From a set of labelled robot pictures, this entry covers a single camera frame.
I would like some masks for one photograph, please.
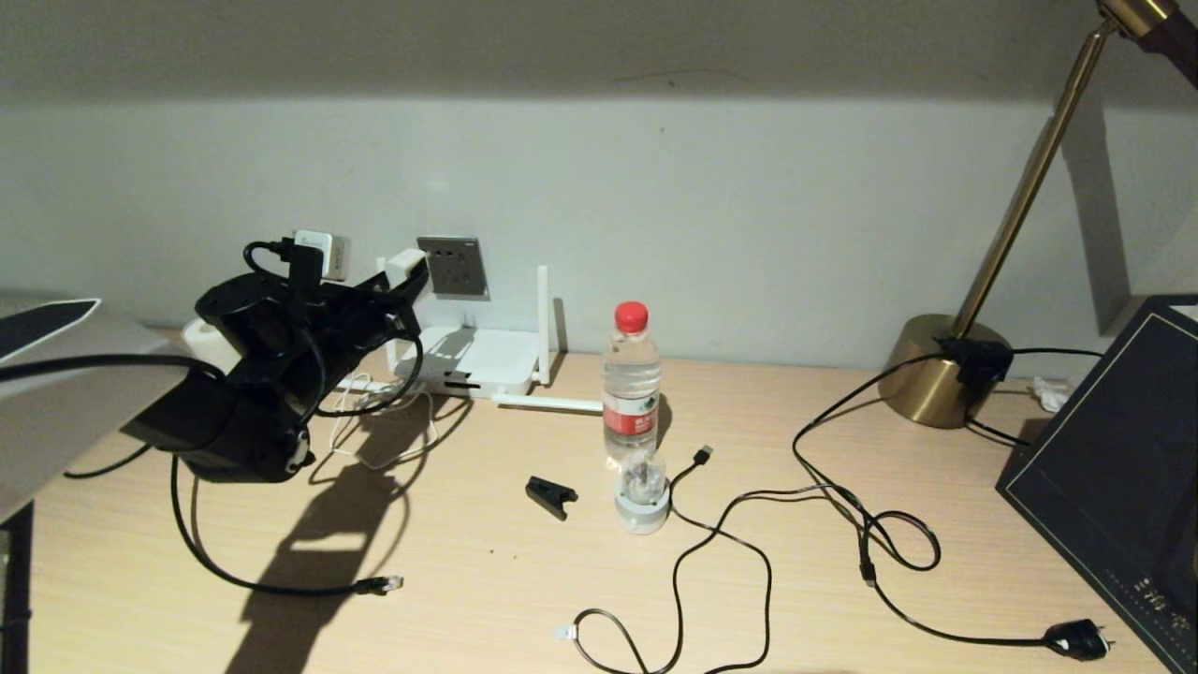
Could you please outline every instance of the wall socket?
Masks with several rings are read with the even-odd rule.
[[[486,272],[478,238],[420,236],[416,244],[428,254],[432,291],[438,295],[486,296]]]

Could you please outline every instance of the wooden desk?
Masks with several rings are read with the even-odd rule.
[[[565,358],[551,394],[593,397],[597,369],[594,357]],[[809,484],[791,456],[791,437],[866,377],[668,363],[672,419],[662,453],[670,473],[688,466],[701,445],[716,449],[682,485],[679,508],[713,522],[742,492]],[[450,412],[459,405],[442,401],[442,435],[461,418],[464,411]],[[365,444],[363,451],[376,459],[407,447],[424,425],[424,406],[358,430],[345,447]],[[313,486],[309,469],[278,486],[200,485],[202,541],[225,569],[248,579],[270,569],[270,581],[311,585],[380,570],[403,575],[406,585],[387,597],[250,596],[210,576],[175,532],[165,455],[86,482],[55,481],[37,498],[34,670],[265,673],[307,663],[309,673],[585,673],[594,669],[571,643],[555,640],[553,630],[588,607],[619,615],[649,666],[660,667],[674,643],[671,566],[701,532],[674,518],[647,538],[619,528],[593,417],[497,409],[488,401],[465,414],[425,461],[386,475],[347,468],[352,460],[334,456],[315,480],[337,482]],[[1037,417],[1028,397],[996,395],[984,420],[1017,432]],[[313,424],[317,454],[327,451],[328,432],[326,420]],[[904,611],[936,627],[986,637],[1037,637],[1052,624],[1093,618],[1119,643],[1106,660],[1081,664],[1046,649],[926,636],[861,582],[853,529],[827,503],[750,503],[733,514],[728,529],[762,547],[774,565],[773,649],[760,672],[1163,670],[994,491],[1006,448],[968,431],[916,426],[883,405],[836,419],[804,443],[805,456],[869,508],[910,511],[940,536],[944,560],[931,573],[876,554],[879,579]],[[105,464],[134,448],[114,437],[75,468]],[[525,497],[530,475],[579,492],[567,522]],[[189,479],[182,491],[186,500]],[[912,557],[926,553],[916,534],[894,529]],[[327,538],[337,532],[359,534]],[[364,558],[353,552],[363,542]],[[331,544],[344,552],[319,552]],[[680,585],[686,643],[677,672],[757,655],[764,570],[754,554],[713,544],[684,564]],[[583,623],[583,638],[595,657],[635,668],[604,620]]]

